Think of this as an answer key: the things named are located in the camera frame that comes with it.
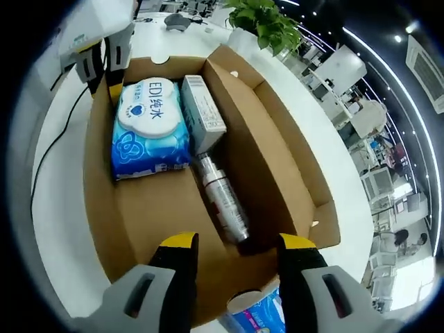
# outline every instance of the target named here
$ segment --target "tissue pack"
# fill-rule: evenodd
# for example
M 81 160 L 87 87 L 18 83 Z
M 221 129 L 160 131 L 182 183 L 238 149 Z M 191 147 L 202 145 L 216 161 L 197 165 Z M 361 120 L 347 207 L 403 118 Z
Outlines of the tissue pack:
M 124 87 L 112 135 L 114 179 L 188 167 L 189 134 L 177 83 L 148 78 Z

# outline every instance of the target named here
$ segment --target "silver aerosol can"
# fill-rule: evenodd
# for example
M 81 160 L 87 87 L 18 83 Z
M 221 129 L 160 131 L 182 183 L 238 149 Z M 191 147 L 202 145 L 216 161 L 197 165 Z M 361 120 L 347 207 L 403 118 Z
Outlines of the silver aerosol can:
M 245 241 L 250 236 L 248 221 L 225 172 L 217 169 L 207 153 L 199 155 L 198 159 L 205 192 L 227 238 L 234 244 Z

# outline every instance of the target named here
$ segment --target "blue tissue package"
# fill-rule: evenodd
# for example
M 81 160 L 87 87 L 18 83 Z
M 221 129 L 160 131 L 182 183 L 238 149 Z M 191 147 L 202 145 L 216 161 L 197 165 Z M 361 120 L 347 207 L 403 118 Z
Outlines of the blue tissue package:
M 148 78 L 124 87 L 112 134 L 114 179 L 189 166 L 189 133 L 177 83 Z
M 219 321 L 229 333 L 285 333 L 279 288 L 243 311 L 227 313 Z

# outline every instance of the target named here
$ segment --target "window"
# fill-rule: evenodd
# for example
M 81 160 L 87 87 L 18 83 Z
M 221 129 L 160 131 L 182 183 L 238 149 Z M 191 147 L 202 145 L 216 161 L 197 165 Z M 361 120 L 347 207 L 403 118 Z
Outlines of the window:
M 393 284 L 390 310 L 401 309 L 425 299 L 433 290 L 435 261 L 428 257 L 399 268 Z
M 411 188 L 410 183 L 406 182 L 405 184 L 398 186 L 393 191 L 393 194 L 391 195 L 393 200 L 397 200 L 401 198 L 402 196 L 405 196 L 406 194 L 409 194 L 412 192 L 413 189 Z

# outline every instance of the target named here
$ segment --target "green leaves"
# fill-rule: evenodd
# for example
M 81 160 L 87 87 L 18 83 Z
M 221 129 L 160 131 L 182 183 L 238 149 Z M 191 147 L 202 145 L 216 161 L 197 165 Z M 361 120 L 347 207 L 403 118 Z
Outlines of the green leaves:
M 235 8 L 230 13 L 230 24 L 258 36 L 260 49 L 270 46 L 273 56 L 284 49 L 298 49 L 298 23 L 282 15 L 272 0 L 227 0 L 226 7 Z
M 238 17 L 247 17 L 254 21 L 255 19 L 255 11 L 252 9 L 243 9 L 237 14 Z
M 270 44 L 270 41 L 268 40 L 267 37 L 259 37 L 257 38 L 257 44 L 259 45 L 259 48 L 262 50 L 265 49 Z
M 266 26 L 261 26 L 259 24 L 256 25 L 257 34 L 259 37 L 262 37 L 264 35 L 268 35 L 268 29 Z

